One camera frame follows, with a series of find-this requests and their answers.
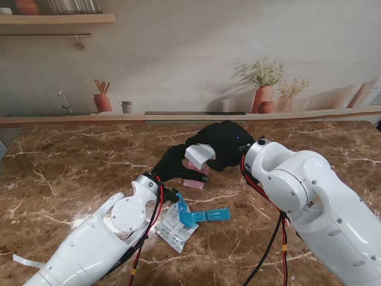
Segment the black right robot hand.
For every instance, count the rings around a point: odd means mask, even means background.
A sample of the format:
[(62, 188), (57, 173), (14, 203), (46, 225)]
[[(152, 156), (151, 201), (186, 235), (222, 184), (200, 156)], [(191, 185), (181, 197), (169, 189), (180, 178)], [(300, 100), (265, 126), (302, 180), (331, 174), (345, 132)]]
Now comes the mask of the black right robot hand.
[(186, 140), (187, 147), (196, 144), (209, 145), (215, 152), (215, 159), (207, 165), (218, 172), (226, 167), (241, 163), (242, 156), (255, 142), (255, 139), (242, 126), (230, 120), (213, 123), (201, 129), (196, 135)]

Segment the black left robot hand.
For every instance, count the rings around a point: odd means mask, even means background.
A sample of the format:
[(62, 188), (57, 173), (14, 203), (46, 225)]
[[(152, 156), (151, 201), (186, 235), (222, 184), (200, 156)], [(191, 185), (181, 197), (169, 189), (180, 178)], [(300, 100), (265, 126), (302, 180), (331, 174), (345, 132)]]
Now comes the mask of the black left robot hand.
[(170, 147), (161, 160), (152, 170), (153, 175), (157, 175), (162, 182), (175, 178), (187, 179), (198, 182), (208, 182), (209, 177), (196, 170), (190, 170), (183, 165), (185, 158), (185, 144), (174, 145)]

